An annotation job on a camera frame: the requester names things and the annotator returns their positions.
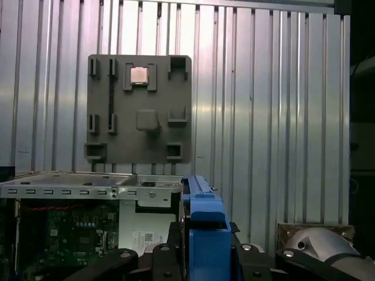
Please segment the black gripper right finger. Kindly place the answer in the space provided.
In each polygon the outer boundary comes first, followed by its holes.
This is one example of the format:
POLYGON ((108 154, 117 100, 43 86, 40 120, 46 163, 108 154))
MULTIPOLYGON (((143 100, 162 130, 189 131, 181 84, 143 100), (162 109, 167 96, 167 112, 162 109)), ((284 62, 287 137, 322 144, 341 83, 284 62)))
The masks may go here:
POLYGON ((230 226, 232 280, 374 280, 374 260, 353 247, 351 226, 280 224, 273 256, 242 244, 230 226))

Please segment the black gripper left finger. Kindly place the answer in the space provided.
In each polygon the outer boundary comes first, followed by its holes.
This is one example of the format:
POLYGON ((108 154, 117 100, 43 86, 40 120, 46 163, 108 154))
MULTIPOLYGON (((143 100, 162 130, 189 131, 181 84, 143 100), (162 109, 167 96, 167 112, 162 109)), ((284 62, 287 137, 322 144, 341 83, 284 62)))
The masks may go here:
POLYGON ((166 243, 149 246, 141 256, 131 249, 113 250, 67 279, 185 280, 189 227, 189 221, 172 222, 166 243))

